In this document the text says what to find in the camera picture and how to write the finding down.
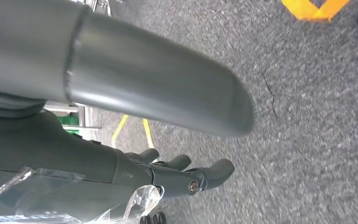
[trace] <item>black caster wheel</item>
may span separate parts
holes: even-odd
[[[153,224],[166,224],[165,215],[162,212],[156,213],[153,217]]]
[[[153,224],[149,216],[142,216],[139,224]]]

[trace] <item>gray carpet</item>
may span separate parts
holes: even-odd
[[[169,224],[358,223],[358,0],[332,23],[297,21],[278,0],[127,0],[117,16],[230,67],[255,102],[241,139],[151,122],[163,159],[231,159],[218,189],[160,204]],[[95,110],[110,143],[120,115]],[[140,119],[117,140],[147,147]]]

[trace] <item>yellow floor marking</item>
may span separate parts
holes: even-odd
[[[112,135],[112,147],[116,148],[116,139],[118,137],[118,134],[120,134],[121,129],[123,128],[125,122],[128,119],[128,115],[125,114],[123,115],[123,117],[121,118],[120,123],[118,124],[115,132]],[[146,132],[146,138],[147,138],[147,145],[149,148],[154,148],[154,144],[153,144],[153,139],[151,138],[151,131],[150,131],[150,126],[149,126],[149,121],[147,119],[142,119],[143,122],[143,127],[145,128],[145,132]]]
[[[282,4],[299,20],[331,21],[349,0],[326,0],[316,7],[310,0],[282,0]]]
[[[118,134],[120,133],[121,129],[123,128],[123,126],[124,126],[124,124],[125,124],[125,122],[127,121],[127,118],[128,118],[128,115],[127,115],[127,114],[125,114],[125,115],[121,118],[120,123],[118,124],[118,126],[117,126],[115,132],[114,132],[113,135],[112,135],[112,146],[113,146],[114,148],[116,148],[116,139],[117,139],[117,137],[118,137]]]
[[[148,144],[149,148],[154,148],[153,139],[151,139],[151,131],[150,131],[150,127],[149,127],[149,122],[147,121],[147,119],[143,119],[143,126],[145,127],[147,144]]]

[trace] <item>crack in floor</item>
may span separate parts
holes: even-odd
[[[269,84],[268,84],[268,82],[267,82],[267,80],[266,80],[266,78],[265,78],[265,76],[264,76],[264,74],[262,73],[262,76],[263,76],[263,79],[264,79],[264,81],[265,81],[265,83],[266,83],[266,85],[267,85],[267,88],[268,88],[268,91],[269,91],[269,93],[271,94],[271,96],[272,96],[272,112],[274,113],[274,115],[275,115],[275,119],[277,119],[278,120],[278,115],[276,114],[276,111],[275,111],[275,94],[272,92],[272,90],[271,90],[271,88],[270,88],[270,86],[269,86]]]

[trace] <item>metal rack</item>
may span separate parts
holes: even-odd
[[[48,101],[44,109],[52,112],[65,112],[65,113],[78,113],[79,115],[79,125],[62,125],[65,130],[89,130],[89,131],[98,131],[101,130],[100,127],[93,127],[86,125],[86,106],[83,105],[66,105],[57,102]]]

